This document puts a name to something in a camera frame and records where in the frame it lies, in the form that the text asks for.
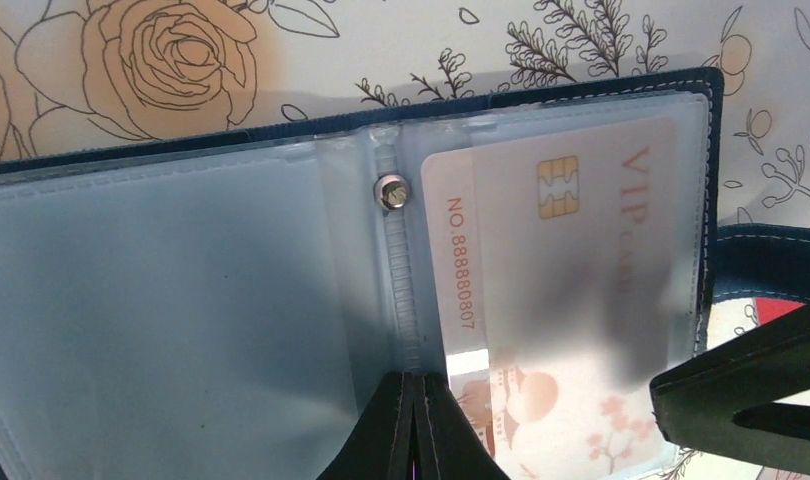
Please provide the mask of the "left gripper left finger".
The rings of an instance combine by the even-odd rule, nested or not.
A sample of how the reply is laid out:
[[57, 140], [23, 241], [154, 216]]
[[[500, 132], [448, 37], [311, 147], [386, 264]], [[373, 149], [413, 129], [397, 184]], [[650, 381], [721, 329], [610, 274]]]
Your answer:
[[319, 480], [404, 480], [413, 477], [415, 376], [384, 376], [341, 450]]

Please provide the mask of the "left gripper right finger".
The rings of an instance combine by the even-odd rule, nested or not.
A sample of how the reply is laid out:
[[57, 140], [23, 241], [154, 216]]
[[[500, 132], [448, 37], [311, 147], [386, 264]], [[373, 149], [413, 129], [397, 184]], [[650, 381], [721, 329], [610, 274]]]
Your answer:
[[414, 387], [416, 479], [508, 480], [441, 375], [417, 376]]

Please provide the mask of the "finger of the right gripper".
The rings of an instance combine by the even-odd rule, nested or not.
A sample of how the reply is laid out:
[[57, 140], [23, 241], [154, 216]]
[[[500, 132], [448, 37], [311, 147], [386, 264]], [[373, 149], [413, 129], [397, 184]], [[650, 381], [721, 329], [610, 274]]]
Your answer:
[[653, 411], [676, 445], [810, 475], [810, 304], [653, 378]]

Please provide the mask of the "white vip chip card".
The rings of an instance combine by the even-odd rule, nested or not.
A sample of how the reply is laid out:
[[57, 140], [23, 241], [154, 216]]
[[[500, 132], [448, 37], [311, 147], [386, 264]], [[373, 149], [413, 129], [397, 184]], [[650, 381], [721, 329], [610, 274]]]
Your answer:
[[422, 165], [451, 390], [513, 479], [629, 477], [666, 453], [680, 134], [657, 116]]

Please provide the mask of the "blue card holder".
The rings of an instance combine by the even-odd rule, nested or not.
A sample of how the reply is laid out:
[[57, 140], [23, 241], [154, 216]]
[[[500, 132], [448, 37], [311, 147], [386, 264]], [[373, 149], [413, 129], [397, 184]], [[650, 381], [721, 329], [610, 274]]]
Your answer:
[[318, 479], [386, 374], [451, 390], [425, 160], [657, 116], [666, 453], [615, 479], [676, 478], [704, 451], [663, 437], [651, 380], [762, 326], [774, 244], [810, 243], [718, 225], [722, 96], [700, 67], [0, 165], [0, 479]]

